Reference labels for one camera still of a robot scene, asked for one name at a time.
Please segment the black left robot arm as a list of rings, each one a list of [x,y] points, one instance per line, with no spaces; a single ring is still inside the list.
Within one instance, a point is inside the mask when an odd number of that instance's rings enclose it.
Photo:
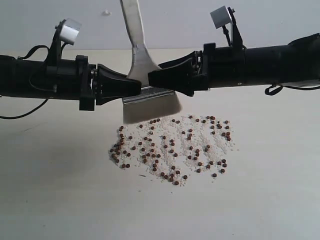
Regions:
[[[138,80],[90,64],[84,55],[58,60],[56,65],[0,57],[0,94],[5,97],[73,100],[81,111],[94,111],[110,101],[139,95],[141,87]]]

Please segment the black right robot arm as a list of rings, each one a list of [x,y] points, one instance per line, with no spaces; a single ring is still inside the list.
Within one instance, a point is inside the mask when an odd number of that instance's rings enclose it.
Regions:
[[[216,47],[161,64],[148,74],[149,85],[192,97],[212,88],[267,86],[274,96],[283,88],[312,91],[320,88],[320,35],[293,40],[287,45],[245,48]]]

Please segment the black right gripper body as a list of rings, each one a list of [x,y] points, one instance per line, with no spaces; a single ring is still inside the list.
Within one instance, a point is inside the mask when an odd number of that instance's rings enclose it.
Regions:
[[[199,51],[197,56],[197,70],[195,76],[192,77],[194,91],[206,91],[212,87],[211,67],[212,58],[216,52],[216,44],[205,43],[203,50]]]

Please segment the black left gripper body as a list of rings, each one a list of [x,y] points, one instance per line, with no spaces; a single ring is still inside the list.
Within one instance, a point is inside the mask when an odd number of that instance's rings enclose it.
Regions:
[[[79,110],[94,111],[96,106],[97,65],[89,63],[88,56],[75,57],[77,76],[80,80]]]

